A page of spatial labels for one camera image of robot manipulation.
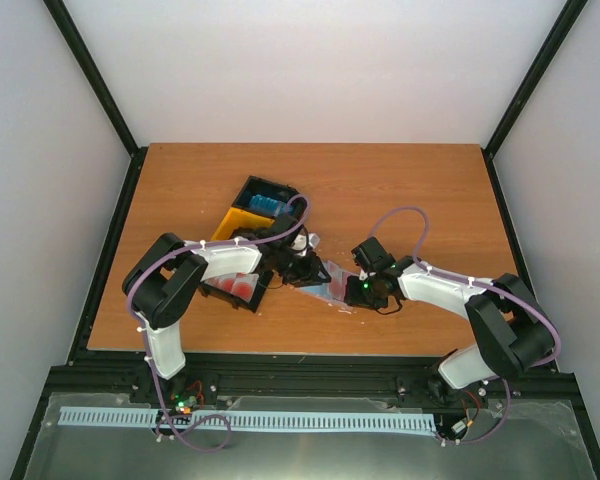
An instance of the white cable tray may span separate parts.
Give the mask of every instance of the white cable tray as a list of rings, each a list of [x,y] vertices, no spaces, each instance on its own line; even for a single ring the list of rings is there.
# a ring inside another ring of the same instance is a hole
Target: white cable tray
[[[236,432],[274,433],[401,433],[431,436],[435,432],[433,415],[421,413],[325,413],[255,412],[199,410],[192,419],[176,419],[178,429],[192,421],[219,413]],[[158,409],[61,407],[58,425],[89,427],[155,428]],[[196,427],[200,430],[225,430],[224,422],[213,418]]]

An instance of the black metal frame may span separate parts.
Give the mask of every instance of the black metal frame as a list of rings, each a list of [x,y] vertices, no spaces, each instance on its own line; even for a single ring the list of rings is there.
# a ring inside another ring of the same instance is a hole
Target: black metal frame
[[[87,342],[109,275],[122,229],[142,170],[147,148],[139,148],[127,128],[111,93],[89,54],[62,0],[44,0],[76,60],[105,109],[120,140],[130,155],[130,165],[109,226],[91,288],[79,321],[78,331],[65,366],[53,367],[23,443],[12,479],[23,478],[49,396],[58,392],[128,393],[137,401],[155,403],[146,364],[140,352],[92,351]],[[483,149],[485,166],[500,210],[520,277],[531,287],[531,280],[509,216],[493,159],[515,120],[533,93],[543,73],[575,23],[587,0],[567,0],[536,59],[522,81],[511,104]],[[428,398],[401,395],[400,385],[413,379],[439,361],[439,357],[348,357],[300,355],[186,354],[188,371],[212,379],[223,396],[328,396],[367,397],[389,404],[417,407],[434,414],[462,413],[459,405],[441,408]],[[582,435],[600,478],[600,449],[591,427],[578,384],[573,375],[553,367],[534,369],[515,382],[512,390],[523,398],[569,400],[576,413]],[[487,398],[502,398],[499,382],[487,387]]]

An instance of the wooden tabletop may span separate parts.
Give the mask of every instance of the wooden tabletop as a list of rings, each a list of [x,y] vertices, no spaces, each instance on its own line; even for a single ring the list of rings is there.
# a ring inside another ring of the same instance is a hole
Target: wooden tabletop
[[[153,144],[90,349],[142,348],[125,311],[125,275],[164,232],[209,239],[249,175],[307,195],[307,226],[321,238],[318,255],[345,269],[356,271],[350,251],[381,215],[418,205],[431,219],[425,260],[477,277],[515,273],[478,145]],[[377,236],[400,258],[411,253],[422,226],[417,214],[404,212]],[[389,316],[346,314],[290,287],[269,290],[255,314],[198,293],[180,325],[186,351],[442,355],[473,341],[465,320],[430,305],[409,302]]]

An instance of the white wall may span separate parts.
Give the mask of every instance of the white wall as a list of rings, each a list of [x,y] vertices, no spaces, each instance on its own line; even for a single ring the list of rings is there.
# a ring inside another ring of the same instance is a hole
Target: white wall
[[[486,143],[564,0],[69,0],[140,143]]]
[[[496,167],[540,303],[600,442],[600,0],[589,2]]]
[[[0,480],[66,361],[127,163],[44,4],[0,1]]]

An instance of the blue object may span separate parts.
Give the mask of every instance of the blue object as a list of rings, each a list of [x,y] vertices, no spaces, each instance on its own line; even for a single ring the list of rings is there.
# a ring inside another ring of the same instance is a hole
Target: blue object
[[[249,208],[272,217],[277,217],[283,210],[285,213],[293,213],[293,206],[285,208],[285,205],[285,202],[264,195],[254,195],[249,201]]]

